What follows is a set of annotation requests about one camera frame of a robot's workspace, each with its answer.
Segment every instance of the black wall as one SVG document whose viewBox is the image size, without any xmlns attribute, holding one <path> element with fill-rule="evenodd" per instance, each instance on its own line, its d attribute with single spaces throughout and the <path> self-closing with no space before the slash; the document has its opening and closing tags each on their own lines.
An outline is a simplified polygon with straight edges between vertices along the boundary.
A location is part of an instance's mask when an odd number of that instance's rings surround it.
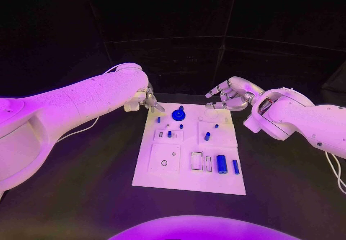
<svg viewBox="0 0 346 240">
<path fill-rule="evenodd" d="M 346 61 L 345 12 L 345 1 L 12 1 L 0 95 L 38 94 L 136 62 L 157 93 L 204 95 L 238 76 L 320 104 Z"/>
</svg>

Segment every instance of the white cable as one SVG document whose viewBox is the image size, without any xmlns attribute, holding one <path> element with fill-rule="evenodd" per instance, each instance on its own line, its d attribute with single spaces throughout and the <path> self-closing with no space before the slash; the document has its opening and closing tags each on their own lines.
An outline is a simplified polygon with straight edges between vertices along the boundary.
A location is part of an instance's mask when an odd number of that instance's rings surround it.
<svg viewBox="0 0 346 240">
<path fill-rule="evenodd" d="M 107 74 L 113 69 L 116 69 L 120 65 L 114 66 L 110 70 L 107 70 L 107 72 L 105 72 L 103 75 L 105 75 L 105 74 Z M 81 131 L 77 131 L 77 132 L 71 133 L 68 136 L 65 136 L 64 138 L 61 138 L 61 139 L 58 140 L 58 142 L 61 142 L 64 139 L 67 139 L 67 138 L 71 137 L 72 135 L 80 134 L 81 132 L 90 130 L 90 129 L 95 126 L 98 120 L 100 120 L 100 116 L 97 117 L 93 126 L 90 126 L 87 129 L 84 129 L 84 130 L 81 130 Z"/>
<path fill-rule="evenodd" d="M 325 152 L 325 153 L 326 153 L 326 159 L 329 161 L 329 164 L 330 164 L 330 167 L 332 167 L 332 170 L 333 170 L 333 174 L 335 174 L 335 176 L 338 178 L 338 185 L 339 185 L 340 191 L 346 194 L 346 191 L 343 190 L 343 187 L 346 188 L 346 184 L 345 184 L 345 182 L 342 180 L 342 166 L 340 166 L 339 159 L 338 159 L 336 155 L 332 154 L 333 159 L 335 159 L 336 164 L 338 164 L 338 167 L 339 167 L 339 169 L 336 171 L 335 166 L 333 166 L 332 161 L 330 161 L 329 153 L 328 152 Z"/>
</svg>

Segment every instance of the white board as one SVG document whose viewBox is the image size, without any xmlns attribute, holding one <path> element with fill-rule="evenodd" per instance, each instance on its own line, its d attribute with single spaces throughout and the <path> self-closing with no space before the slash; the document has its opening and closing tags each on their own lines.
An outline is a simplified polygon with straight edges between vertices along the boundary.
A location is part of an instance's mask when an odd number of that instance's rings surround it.
<svg viewBox="0 0 346 240">
<path fill-rule="evenodd" d="M 149 111 L 147 115 L 133 186 L 245 196 L 231 112 L 206 109 L 205 105 L 160 105 L 166 112 Z M 175 121 L 172 113 L 180 106 L 186 118 Z M 206 133 L 211 133 L 209 141 L 205 140 Z M 218 155 L 225 155 L 228 174 L 218 172 Z"/>
</svg>

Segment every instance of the blue object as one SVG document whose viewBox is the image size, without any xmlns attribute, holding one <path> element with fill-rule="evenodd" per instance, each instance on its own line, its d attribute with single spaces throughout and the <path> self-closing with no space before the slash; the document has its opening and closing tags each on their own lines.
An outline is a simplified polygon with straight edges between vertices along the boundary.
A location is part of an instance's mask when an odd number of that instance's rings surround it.
<svg viewBox="0 0 346 240">
<path fill-rule="evenodd" d="M 238 167 L 238 161 L 234 160 L 234 161 L 232 161 L 232 164 L 234 164 L 234 171 L 235 171 L 235 174 L 238 175 L 238 174 L 241 174 L 241 172 L 240 172 L 240 167 Z"/>
<path fill-rule="evenodd" d="M 185 107 L 180 106 L 179 110 L 172 113 L 172 117 L 178 122 L 182 122 L 186 119 Z"/>
<path fill-rule="evenodd" d="M 205 139 L 206 141 L 209 141 L 211 136 L 212 136 L 212 134 L 208 132 L 204 139 Z"/>
<path fill-rule="evenodd" d="M 218 173 L 227 174 L 229 172 L 228 170 L 228 163 L 227 163 L 227 157 L 224 155 L 219 155 L 216 157 L 218 159 Z"/>
</svg>

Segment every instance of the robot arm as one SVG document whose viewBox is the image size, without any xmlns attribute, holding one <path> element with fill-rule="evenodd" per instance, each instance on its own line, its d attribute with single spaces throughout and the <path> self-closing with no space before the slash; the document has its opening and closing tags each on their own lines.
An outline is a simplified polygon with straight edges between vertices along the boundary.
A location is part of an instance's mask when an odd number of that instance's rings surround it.
<svg viewBox="0 0 346 240">
<path fill-rule="evenodd" d="M 121 106 L 131 112 L 140 105 L 165 111 L 134 63 L 43 94 L 0 98 L 0 192 L 32 177 L 69 130 Z"/>
<path fill-rule="evenodd" d="M 261 130 L 284 141 L 299 132 L 320 150 L 346 159 L 346 109 L 333 105 L 316 106 L 293 89 L 264 91 L 240 77 L 232 77 L 211 92 L 221 92 L 222 102 L 206 104 L 206 108 L 241 111 L 253 105 L 244 125 L 254 133 Z"/>
</svg>

